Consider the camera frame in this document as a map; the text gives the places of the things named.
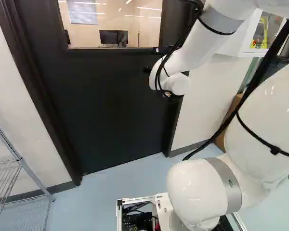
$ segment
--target gray band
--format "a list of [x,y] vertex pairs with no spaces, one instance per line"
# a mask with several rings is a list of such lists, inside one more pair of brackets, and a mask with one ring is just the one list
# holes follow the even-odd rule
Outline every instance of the gray band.
[[212,6],[209,6],[200,18],[207,26],[222,33],[233,33],[244,22],[244,20],[228,18]]
[[242,206],[242,192],[231,169],[218,158],[205,158],[220,175],[228,198],[227,214],[237,212]]

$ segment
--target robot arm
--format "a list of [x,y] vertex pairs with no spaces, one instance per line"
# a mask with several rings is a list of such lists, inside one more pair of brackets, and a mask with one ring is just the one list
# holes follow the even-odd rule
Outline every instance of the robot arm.
[[[193,25],[184,45],[165,63],[167,73],[163,69],[159,76],[162,88],[176,95],[184,95],[189,89],[190,78],[181,72],[195,69],[210,59],[255,9],[252,1],[211,0]],[[153,90],[161,61],[154,65],[149,77]]]
[[[184,45],[165,63],[167,73],[162,70],[159,76],[162,89],[185,94],[190,80],[181,72],[204,64],[256,7],[289,18],[289,0],[211,0]],[[153,90],[160,64],[161,60],[150,74]],[[289,66],[249,96],[240,117],[257,135],[289,153]],[[180,162],[167,176],[174,213],[191,231],[212,230],[219,216],[260,203],[272,185],[289,174],[289,157],[273,154],[236,118],[225,144],[227,154]]]

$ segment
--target yellow object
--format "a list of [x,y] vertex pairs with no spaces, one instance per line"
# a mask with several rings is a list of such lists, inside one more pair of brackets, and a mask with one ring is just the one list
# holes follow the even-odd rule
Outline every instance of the yellow object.
[[268,17],[261,17],[251,42],[252,49],[268,48]]

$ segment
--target baseboard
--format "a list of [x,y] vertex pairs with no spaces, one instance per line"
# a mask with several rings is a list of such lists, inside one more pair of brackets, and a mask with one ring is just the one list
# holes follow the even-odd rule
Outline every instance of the baseboard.
[[[58,185],[54,185],[51,186],[49,188],[47,188],[47,190],[51,193],[51,194],[55,194],[55,193],[59,193],[59,192],[63,192],[69,189],[74,189],[76,186],[72,181],[66,182],[66,183],[62,183],[62,184],[58,184]],[[27,198],[31,198],[31,197],[35,197],[35,196],[41,196],[43,195],[43,191],[41,189],[39,190],[34,190],[31,192],[25,192],[22,194],[18,194],[18,195],[13,195],[13,196],[9,196],[6,199],[6,202],[13,202],[13,201],[18,201],[18,200],[23,200],[23,199],[27,199]]]
[[180,154],[183,154],[183,153],[192,151],[192,150],[194,150],[194,149],[197,149],[197,148],[199,148],[201,145],[203,145],[206,141],[207,141],[207,140],[201,141],[201,142],[199,142],[199,143],[194,143],[194,144],[188,145],[188,146],[183,147],[183,148],[179,148],[179,149],[173,150],[173,151],[170,152],[169,157],[174,157],[174,156],[176,156],[176,155],[180,155]]

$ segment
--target window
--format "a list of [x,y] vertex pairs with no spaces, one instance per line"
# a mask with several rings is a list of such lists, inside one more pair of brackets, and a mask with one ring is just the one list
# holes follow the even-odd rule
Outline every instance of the window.
[[71,24],[98,25],[95,0],[67,0]]
[[158,47],[163,0],[59,0],[69,48]]

